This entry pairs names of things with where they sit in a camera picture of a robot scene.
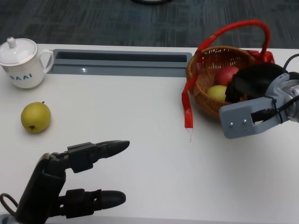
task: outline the tabletop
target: tabletop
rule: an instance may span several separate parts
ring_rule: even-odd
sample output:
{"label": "tabletop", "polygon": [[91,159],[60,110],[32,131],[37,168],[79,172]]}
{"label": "tabletop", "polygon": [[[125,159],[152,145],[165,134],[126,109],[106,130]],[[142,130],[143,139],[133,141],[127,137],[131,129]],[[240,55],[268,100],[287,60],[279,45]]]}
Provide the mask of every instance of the tabletop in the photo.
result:
{"label": "tabletop", "polygon": [[[195,52],[152,48],[39,44],[42,49]],[[270,49],[283,66],[299,50]],[[289,71],[298,71],[294,59]],[[47,74],[31,90],[13,87],[0,68],[0,193],[19,201],[44,153],[106,140],[129,140],[124,152],[74,174],[69,189],[120,190],[127,201],[94,217],[158,218],[247,223],[299,223],[299,125],[286,122],[265,133],[228,140],[220,123],[192,102],[194,130],[184,128],[185,78]],[[20,115],[45,101],[51,125],[29,134]],[[6,212],[0,206],[0,212]]]}

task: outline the floor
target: floor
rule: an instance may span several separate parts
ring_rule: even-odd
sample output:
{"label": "floor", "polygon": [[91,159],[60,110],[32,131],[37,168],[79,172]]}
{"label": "floor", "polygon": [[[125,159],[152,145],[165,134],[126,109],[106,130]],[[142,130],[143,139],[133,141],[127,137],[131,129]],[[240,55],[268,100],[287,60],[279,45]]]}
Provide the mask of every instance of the floor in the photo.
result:
{"label": "floor", "polygon": [[[131,0],[0,0],[0,43],[8,36],[37,43],[197,47],[232,22],[259,19],[271,28],[271,48],[299,48],[299,0],[172,0],[144,6]],[[247,27],[216,45],[261,47]]]}

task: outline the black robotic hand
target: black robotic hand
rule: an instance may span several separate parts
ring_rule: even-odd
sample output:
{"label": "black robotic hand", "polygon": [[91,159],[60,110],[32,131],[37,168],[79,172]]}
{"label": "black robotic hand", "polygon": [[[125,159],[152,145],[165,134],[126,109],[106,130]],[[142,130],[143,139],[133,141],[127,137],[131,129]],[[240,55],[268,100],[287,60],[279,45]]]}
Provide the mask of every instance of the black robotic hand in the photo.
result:
{"label": "black robotic hand", "polygon": [[49,217],[88,216],[96,210],[125,203],[126,196],[120,191],[85,192],[84,189],[74,189],[68,190],[65,196],[59,196],[59,193],[66,180],[66,169],[71,168],[74,173],[91,169],[99,159],[114,156],[129,144],[129,141],[88,142],[68,147],[68,151],[61,154],[44,154],[36,165],[20,203],[16,204],[17,211],[12,212],[7,205],[6,209],[20,223],[44,224]]}

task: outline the yellow pear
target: yellow pear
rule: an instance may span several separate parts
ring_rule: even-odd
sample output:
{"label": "yellow pear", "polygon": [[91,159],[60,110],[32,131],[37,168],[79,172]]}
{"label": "yellow pear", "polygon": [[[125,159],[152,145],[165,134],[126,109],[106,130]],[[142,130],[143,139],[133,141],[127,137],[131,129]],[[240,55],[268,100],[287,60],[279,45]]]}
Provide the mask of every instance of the yellow pear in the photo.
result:
{"label": "yellow pear", "polygon": [[27,105],[22,114],[23,127],[31,133],[39,133],[46,129],[51,121],[51,112],[44,102],[35,102]]}

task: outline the woven basket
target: woven basket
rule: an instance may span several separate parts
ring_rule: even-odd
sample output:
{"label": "woven basket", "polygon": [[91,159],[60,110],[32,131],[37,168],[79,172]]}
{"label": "woven basket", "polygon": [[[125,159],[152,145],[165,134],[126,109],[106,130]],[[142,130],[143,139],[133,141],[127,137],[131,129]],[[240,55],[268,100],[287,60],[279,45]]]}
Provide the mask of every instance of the woven basket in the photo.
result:
{"label": "woven basket", "polygon": [[[261,53],[227,46],[209,47],[221,34],[234,28],[248,25],[256,25],[264,30],[266,38]],[[214,33],[210,38],[201,43],[186,68],[187,82],[182,93],[186,128],[193,127],[188,91],[195,97],[196,103],[204,112],[215,119],[219,119],[220,108],[230,103],[214,99],[207,95],[207,90],[215,85],[215,76],[223,67],[235,66],[242,69],[256,63],[274,62],[273,55],[270,52],[266,52],[269,43],[269,27],[261,21],[256,20],[231,24]]]}

